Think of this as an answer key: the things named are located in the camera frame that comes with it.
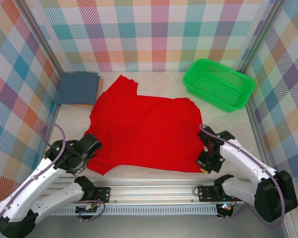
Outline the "folded blue t-shirt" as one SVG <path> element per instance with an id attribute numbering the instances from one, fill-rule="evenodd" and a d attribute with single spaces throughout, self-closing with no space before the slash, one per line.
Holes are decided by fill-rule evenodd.
<path id="1" fill-rule="evenodd" d="M 64 72 L 55 99 L 56 105 L 94 105 L 100 76 L 96 72 Z"/>

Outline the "green plastic basket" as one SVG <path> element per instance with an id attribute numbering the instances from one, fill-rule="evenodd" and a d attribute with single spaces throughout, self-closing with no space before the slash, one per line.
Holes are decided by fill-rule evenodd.
<path id="1" fill-rule="evenodd" d="M 244 108 L 255 89 L 249 76 L 209 59 L 195 61 L 183 83 L 190 94 L 226 112 Z"/>

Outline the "small circuit board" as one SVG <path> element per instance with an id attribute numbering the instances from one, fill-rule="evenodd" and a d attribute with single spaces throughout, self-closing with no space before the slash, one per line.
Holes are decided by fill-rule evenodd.
<path id="1" fill-rule="evenodd" d="M 226 216 L 231 216 L 233 214 L 234 205 L 233 204 L 218 204 L 217 205 L 217 216 L 224 218 Z"/>
<path id="2" fill-rule="evenodd" d="M 92 214 L 97 213 L 98 210 L 97 205 L 80 205 L 75 207 L 75 213 L 84 213 L 84 214 Z"/>

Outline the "aluminium corner post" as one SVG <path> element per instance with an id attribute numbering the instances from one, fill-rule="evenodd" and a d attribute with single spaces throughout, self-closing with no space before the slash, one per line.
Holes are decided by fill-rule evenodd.
<path id="1" fill-rule="evenodd" d="M 13 0 L 21 15 L 24 17 L 27 22 L 30 30 L 32 31 L 34 37 L 38 41 L 39 45 L 42 47 L 44 53 L 47 56 L 47 59 L 50 61 L 53 69 L 55 70 L 58 76 L 61 76 L 63 70 L 59 64 L 54 52 L 52 51 L 47 39 L 45 38 L 39 24 L 36 22 L 33 17 L 30 8 L 27 6 L 25 0 Z"/>
<path id="2" fill-rule="evenodd" d="M 262 0 L 242 45 L 237 71 L 246 73 L 287 0 Z"/>

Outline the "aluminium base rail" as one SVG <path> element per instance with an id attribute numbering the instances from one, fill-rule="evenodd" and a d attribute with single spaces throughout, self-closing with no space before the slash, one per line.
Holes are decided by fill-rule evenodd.
<path id="1" fill-rule="evenodd" d="M 109 205 L 175 205 L 198 204 L 199 199 L 194 195 L 193 189 L 197 185 L 214 185 L 214 179 L 202 178 L 89 178 L 96 187 L 110 187 Z M 54 194 L 66 188 L 74 178 L 61 177 L 43 192 L 41 198 Z M 227 191 L 239 199 L 251 203 L 257 185 L 249 179 L 228 179 L 232 181 L 233 191 Z"/>

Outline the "red printed t-shirt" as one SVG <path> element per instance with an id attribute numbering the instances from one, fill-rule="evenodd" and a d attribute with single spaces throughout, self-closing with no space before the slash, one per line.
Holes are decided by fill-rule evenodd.
<path id="1" fill-rule="evenodd" d="M 87 167 L 101 175 L 121 165 L 198 173 L 200 109 L 188 98 L 143 96 L 137 89 L 119 76 L 97 100 L 87 132 L 102 148 Z"/>

